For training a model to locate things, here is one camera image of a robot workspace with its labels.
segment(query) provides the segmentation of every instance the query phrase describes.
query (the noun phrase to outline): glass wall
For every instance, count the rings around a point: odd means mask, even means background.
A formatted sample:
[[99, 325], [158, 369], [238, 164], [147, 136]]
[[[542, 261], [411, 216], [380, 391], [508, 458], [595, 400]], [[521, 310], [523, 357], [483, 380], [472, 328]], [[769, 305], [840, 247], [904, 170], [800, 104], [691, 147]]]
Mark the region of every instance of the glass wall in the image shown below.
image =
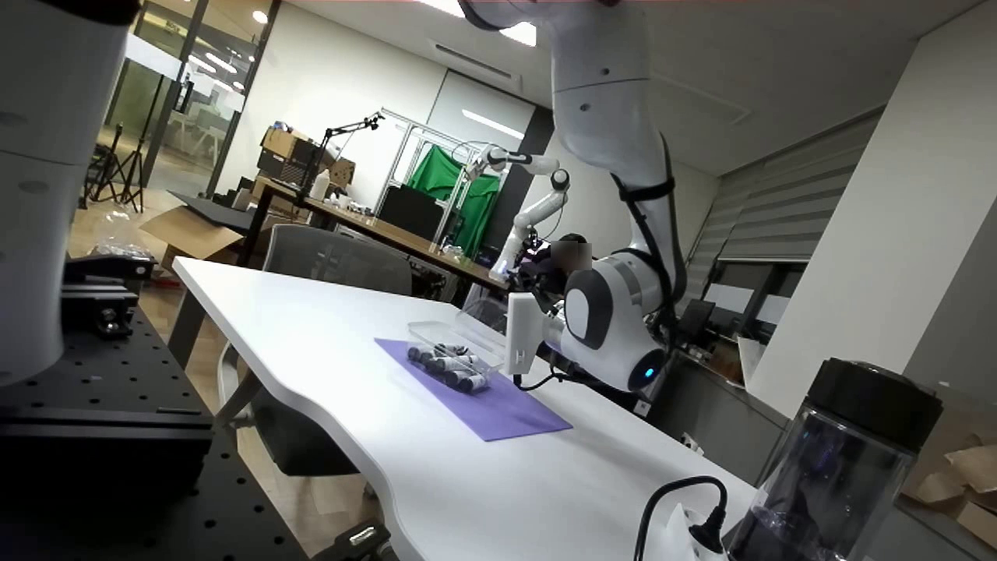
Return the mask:
[[158, 76], [125, 62], [99, 143], [123, 129], [136, 184], [208, 193], [244, 111], [280, 0], [147, 0], [136, 37], [184, 62]]

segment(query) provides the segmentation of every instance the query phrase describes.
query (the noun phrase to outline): white table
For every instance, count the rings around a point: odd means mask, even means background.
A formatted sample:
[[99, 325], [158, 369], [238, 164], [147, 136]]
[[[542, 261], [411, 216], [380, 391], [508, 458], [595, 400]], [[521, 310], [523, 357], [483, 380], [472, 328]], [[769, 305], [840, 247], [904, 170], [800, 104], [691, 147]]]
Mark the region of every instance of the white table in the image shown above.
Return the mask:
[[[190, 290], [177, 330], [196, 300], [268, 393], [344, 445], [407, 561], [623, 561], [644, 498], [667, 480], [720, 477], [727, 526], [754, 498], [745, 480], [576, 383], [535, 393], [574, 431], [483, 443], [375, 343], [408, 339], [408, 322], [456, 318], [452, 305], [195, 260], [174, 272]], [[676, 498], [706, 517], [717, 490], [664, 498], [656, 526]], [[649, 561], [658, 558], [672, 554], [653, 531]]]

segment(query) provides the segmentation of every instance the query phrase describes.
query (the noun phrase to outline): office room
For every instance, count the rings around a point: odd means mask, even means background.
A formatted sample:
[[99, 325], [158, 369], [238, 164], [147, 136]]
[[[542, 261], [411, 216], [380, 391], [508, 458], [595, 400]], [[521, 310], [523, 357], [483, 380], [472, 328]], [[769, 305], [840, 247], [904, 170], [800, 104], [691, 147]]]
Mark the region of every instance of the office room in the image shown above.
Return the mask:
[[4, 558], [997, 554], [992, 0], [0, 15]]

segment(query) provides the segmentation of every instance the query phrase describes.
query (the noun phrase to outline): chair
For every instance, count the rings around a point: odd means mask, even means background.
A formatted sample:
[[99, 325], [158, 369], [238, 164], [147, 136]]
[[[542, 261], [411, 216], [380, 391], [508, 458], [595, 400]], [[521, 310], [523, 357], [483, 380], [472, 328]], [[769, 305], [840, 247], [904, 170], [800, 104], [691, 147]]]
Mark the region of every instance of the chair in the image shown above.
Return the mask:
[[[278, 225], [263, 269], [383, 293], [411, 290], [411, 272], [398, 249], [346, 231]], [[238, 352], [228, 345], [219, 357], [222, 402], [228, 402], [234, 383]], [[288, 407], [260, 383], [250, 412], [268, 454], [284, 475], [355, 475], [352, 460], [313, 418]]]

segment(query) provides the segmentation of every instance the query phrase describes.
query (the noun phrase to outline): ceiling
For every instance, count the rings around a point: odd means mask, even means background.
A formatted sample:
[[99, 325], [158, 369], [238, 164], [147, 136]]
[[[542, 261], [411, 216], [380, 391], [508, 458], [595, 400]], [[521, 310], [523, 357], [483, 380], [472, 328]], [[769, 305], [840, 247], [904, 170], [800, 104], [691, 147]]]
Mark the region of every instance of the ceiling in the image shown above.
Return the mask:
[[[289, 3], [548, 105], [542, 33], [531, 50], [419, 0]], [[885, 105], [918, 42], [982, 0], [642, 3], [656, 117], [676, 163], [720, 178]]]

